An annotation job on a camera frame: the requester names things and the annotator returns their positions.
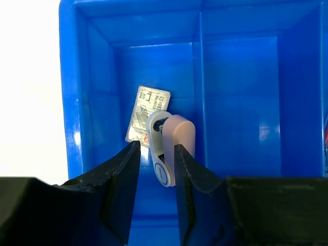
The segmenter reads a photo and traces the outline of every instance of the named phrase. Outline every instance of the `bin compartment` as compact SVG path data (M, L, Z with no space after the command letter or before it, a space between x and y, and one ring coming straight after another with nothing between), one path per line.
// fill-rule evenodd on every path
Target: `bin compartment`
M196 159L219 176L325 176L325 12L317 1L62 0L70 178L127 145L140 85L171 92L168 111L195 124ZM144 147L133 218L130 245L150 227L149 245L178 241L175 189Z

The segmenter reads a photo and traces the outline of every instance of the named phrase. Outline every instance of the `white background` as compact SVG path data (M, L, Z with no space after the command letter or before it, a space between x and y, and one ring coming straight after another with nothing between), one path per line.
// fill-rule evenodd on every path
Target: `white background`
M62 184L59 0L0 2L0 176Z

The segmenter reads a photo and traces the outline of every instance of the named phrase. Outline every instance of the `blue tray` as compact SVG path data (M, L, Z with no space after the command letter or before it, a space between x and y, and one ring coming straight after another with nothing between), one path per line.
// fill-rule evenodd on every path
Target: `blue tray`
M318 1L62 0L69 176L127 143L138 86L171 92L220 176L324 176L328 13ZM174 188L141 170L129 245L178 245Z

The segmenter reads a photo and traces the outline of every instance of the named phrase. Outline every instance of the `circular logo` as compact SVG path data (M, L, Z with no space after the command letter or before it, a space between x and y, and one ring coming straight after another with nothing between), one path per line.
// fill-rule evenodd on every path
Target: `circular logo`
M159 181L166 186L168 184L168 177L164 168L159 163L155 164L155 172Z

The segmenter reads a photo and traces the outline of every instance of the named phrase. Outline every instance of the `blue plastic bin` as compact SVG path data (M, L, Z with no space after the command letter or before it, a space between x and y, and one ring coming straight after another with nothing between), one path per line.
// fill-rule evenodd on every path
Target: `blue plastic bin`
M171 92L220 176L325 176L327 11L290 0L62 0L69 176L127 143L138 86ZM178 245L174 188L147 148L129 245Z

